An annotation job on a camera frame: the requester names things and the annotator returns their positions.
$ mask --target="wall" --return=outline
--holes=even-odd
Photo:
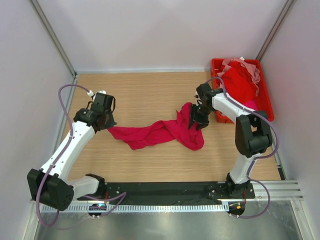
[[[296,1],[262,60],[284,170],[298,180],[314,222],[320,221],[319,11],[318,0]]]
[[[57,92],[72,77],[27,0],[0,7],[0,56],[0,239],[20,240],[30,217],[27,173],[52,154]]]
[[[39,0],[79,72],[203,71],[255,58],[285,0]]]

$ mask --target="crumpled red cloth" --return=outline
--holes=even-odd
[[[230,96],[241,104],[255,99],[258,87],[252,81],[252,75],[238,61],[231,61],[229,66],[231,68],[221,78]]]
[[[188,149],[199,150],[204,146],[205,140],[201,129],[196,129],[196,122],[188,129],[191,105],[191,102],[187,102],[182,106],[181,111],[176,111],[176,120],[159,120],[146,127],[114,126],[108,130],[115,139],[124,141],[133,150],[174,139]]]

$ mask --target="robotic arm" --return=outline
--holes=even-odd
[[[95,196],[103,196],[105,194],[105,179],[100,176],[87,174],[81,179],[68,181],[71,167],[87,142],[98,131],[116,125],[113,117],[115,98],[107,95],[105,91],[100,91],[92,99],[93,102],[88,102],[87,108],[80,109],[73,118],[72,140],[58,162],[53,165],[54,160],[61,154],[62,149],[69,141],[70,131],[59,148],[40,170],[31,169],[28,173],[27,181],[34,201],[36,200],[40,182],[52,165],[53,168],[48,173],[41,191],[40,203],[63,211],[70,205],[72,200],[79,197],[89,194],[94,194]]]
[[[272,145],[272,134],[266,122],[256,115],[244,111],[248,109],[235,101],[228,93],[223,93],[221,88],[212,90],[209,83],[203,83],[196,88],[197,104],[191,106],[190,125],[197,122],[197,128],[202,129],[209,124],[209,114],[214,111],[224,113],[235,123],[235,145],[239,151],[235,165],[226,177],[227,191],[230,197],[240,196],[248,188],[248,176],[254,167],[256,157],[261,156]],[[257,113],[266,119],[264,111]]]

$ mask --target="light wood surface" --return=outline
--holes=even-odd
[[[158,120],[176,119],[176,110],[186,102],[195,102],[196,87],[209,78],[208,72],[84,74],[78,84],[115,96],[114,119],[118,126],[145,127]],[[89,100],[82,89],[76,89],[70,116],[85,108]],[[84,147],[69,179],[92,173],[106,182],[224,181],[238,155],[235,125],[217,123],[211,114],[210,124],[202,132],[205,143],[198,151],[176,140],[131,150],[107,130],[98,132]],[[252,177],[279,180],[275,159],[260,160]]]

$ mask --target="gray floor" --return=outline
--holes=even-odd
[[[244,216],[259,213],[265,202],[247,202]],[[52,213],[43,214],[47,221]],[[291,203],[274,201],[255,219],[236,219],[225,212],[113,214],[85,219],[87,213],[62,213],[56,227],[38,226],[36,240],[302,240]]]

